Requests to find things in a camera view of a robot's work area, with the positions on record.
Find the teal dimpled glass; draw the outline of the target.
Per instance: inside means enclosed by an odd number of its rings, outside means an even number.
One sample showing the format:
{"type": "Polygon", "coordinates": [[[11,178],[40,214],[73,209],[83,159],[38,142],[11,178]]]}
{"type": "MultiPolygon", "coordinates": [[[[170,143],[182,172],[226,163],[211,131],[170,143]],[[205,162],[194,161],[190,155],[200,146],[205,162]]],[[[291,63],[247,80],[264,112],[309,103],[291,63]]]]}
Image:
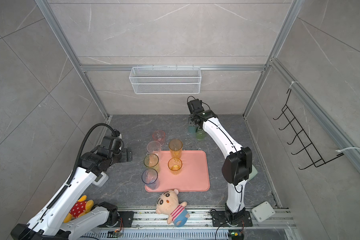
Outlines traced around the teal dimpled glass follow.
{"type": "Polygon", "coordinates": [[[188,133],[194,135],[197,131],[197,126],[193,123],[193,121],[188,119],[188,133]]]}

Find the tall yellow glass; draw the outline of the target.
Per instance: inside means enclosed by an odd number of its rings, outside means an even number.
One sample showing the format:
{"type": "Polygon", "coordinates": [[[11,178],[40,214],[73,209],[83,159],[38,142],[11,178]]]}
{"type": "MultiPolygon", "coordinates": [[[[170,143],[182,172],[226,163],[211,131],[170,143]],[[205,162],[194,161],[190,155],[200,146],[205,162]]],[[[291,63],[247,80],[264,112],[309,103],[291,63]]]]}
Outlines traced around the tall yellow glass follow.
{"type": "Polygon", "coordinates": [[[172,139],[169,142],[169,149],[173,158],[181,158],[183,150],[183,142],[179,139],[172,139]]]}

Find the short pink glass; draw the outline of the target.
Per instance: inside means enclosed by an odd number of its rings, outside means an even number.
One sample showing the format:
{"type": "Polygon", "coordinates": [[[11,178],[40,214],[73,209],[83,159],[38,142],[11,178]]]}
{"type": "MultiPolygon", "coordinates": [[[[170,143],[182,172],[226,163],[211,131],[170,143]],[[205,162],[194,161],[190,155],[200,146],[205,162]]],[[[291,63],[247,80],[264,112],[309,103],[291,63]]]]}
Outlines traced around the short pink glass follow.
{"type": "Polygon", "coordinates": [[[166,133],[162,130],[157,130],[153,132],[153,140],[160,143],[160,145],[164,145],[166,143],[166,133]]]}

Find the tall green glass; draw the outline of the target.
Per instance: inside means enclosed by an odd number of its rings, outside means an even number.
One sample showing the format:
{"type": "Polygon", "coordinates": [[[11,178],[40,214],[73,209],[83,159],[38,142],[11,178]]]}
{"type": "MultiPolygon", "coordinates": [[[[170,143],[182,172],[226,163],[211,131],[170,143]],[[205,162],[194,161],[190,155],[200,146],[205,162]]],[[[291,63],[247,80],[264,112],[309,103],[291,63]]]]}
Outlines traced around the tall green glass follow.
{"type": "Polygon", "coordinates": [[[159,157],[156,154],[146,155],[143,163],[148,169],[154,169],[157,172],[160,171],[159,157]]]}

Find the tall blue glass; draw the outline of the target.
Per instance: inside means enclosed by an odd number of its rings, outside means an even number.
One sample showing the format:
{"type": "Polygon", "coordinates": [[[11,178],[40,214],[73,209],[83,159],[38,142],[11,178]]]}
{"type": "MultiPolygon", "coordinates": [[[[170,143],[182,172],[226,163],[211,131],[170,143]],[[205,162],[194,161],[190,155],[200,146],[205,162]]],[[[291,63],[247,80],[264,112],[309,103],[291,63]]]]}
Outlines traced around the tall blue glass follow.
{"type": "Polygon", "coordinates": [[[155,169],[146,169],[142,173],[142,181],[150,190],[156,190],[159,187],[159,174],[155,169]]]}

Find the clear glass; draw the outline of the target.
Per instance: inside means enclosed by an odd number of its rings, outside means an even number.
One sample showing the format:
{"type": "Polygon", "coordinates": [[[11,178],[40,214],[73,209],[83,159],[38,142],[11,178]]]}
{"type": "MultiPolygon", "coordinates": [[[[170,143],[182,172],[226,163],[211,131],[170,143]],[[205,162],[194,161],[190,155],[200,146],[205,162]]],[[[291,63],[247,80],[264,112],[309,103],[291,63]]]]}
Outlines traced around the clear glass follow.
{"type": "Polygon", "coordinates": [[[161,144],[158,141],[151,141],[147,144],[147,152],[148,154],[155,154],[159,157],[159,159],[161,158],[162,155],[162,149],[161,149],[161,144]]]}

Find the short yellow glass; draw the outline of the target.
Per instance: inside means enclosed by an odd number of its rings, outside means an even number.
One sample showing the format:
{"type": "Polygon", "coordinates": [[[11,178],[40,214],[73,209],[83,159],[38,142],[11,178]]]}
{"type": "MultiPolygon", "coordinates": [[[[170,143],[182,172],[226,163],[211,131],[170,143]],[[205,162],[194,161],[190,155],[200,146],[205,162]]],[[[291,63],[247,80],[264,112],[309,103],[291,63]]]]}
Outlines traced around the short yellow glass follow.
{"type": "Polygon", "coordinates": [[[180,158],[171,158],[168,161],[168,168],[173,175],[178,175],[183,167],[183,162],[180,158]]]}

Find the pink plastic tray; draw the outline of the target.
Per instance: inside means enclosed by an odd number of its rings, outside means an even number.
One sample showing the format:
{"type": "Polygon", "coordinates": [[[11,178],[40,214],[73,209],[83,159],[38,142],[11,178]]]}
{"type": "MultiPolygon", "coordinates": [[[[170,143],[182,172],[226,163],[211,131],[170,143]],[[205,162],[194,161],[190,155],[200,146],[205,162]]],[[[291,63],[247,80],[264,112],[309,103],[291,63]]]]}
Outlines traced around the pink plastic tray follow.
{"type": "Polygon", "coordinates": [[[180,173],[174,175],[168,167],[172,158],[169,151],[162,151],[159,161],[158,177],[152,180],[158,187],[151,189],[147,185],[147,192],[165,192],[177,189],[180,192],[206,192],[210,188],[207,155],[204,151],[183,151],[181,160],[183,166],[180,173]]]}

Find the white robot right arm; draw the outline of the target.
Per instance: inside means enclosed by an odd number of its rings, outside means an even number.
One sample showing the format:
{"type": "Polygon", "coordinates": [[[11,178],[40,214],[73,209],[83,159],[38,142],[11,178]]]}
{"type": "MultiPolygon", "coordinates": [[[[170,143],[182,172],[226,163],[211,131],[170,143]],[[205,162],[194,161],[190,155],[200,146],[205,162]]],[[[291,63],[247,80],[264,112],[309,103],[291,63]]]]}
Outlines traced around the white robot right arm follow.
{"type": "Polygon", "coordinates": [[[188,99],[187,105],[192,115],[191,121],[214,140],[225,157],[222,166],[223,177],[228,183],[225,216],[227,222],[233,224],[246,214],[244,193],[253,170],[252,150],[235,141],[222,126],[218,116],[211,109],[204,109],[201,100],[188,99]]]}

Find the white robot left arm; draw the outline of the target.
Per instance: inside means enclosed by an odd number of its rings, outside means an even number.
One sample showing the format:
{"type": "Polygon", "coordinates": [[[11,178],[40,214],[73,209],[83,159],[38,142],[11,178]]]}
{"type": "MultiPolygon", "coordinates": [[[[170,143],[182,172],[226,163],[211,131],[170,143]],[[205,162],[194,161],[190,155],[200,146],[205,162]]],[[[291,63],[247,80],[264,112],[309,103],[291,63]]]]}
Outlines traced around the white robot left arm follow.
{"type": "Polygon", "coordinates": [[[90,230],[120,224],[117,206],[86,200],[85,190],[103,186],[106,171],[114,163],[131,158],[126,154],[120,133],[105,136],[102,143],[87,153],[80,151],[79,161],[67,181],[52,199],[26,224],[17,224],[11,231],[14,240],[77,240],[90,230]]]}

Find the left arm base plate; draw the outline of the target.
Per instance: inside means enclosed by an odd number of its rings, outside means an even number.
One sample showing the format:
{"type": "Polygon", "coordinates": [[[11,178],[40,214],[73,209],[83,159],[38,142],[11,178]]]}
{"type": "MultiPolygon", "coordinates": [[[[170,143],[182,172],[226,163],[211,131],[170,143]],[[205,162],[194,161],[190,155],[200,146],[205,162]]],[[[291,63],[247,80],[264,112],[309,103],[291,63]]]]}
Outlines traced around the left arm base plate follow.
{"type": "Polygon", "coordinates": [[[118,212],[118,218],[117,218],[117,222],[114,225],[115,228],[120,228],[121,226],[123,226],[123,228],[131,228],[132,227],[132,223],[134,220],[134,214],[135,212],[133,211],[123,211],[123,212],[118,212]]]}

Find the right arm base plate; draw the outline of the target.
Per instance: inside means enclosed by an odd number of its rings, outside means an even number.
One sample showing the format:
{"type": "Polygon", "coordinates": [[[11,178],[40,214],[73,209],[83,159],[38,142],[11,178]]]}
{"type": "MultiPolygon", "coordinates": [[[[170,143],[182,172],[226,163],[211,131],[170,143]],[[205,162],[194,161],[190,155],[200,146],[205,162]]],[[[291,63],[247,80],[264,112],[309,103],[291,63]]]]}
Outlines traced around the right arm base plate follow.
{"type": "Polygon", "coordinates": [[[214,227],[252,227],[252,217],[249,211],[243,209],[237,214],[229,211],[210,210],[214,227]]]}

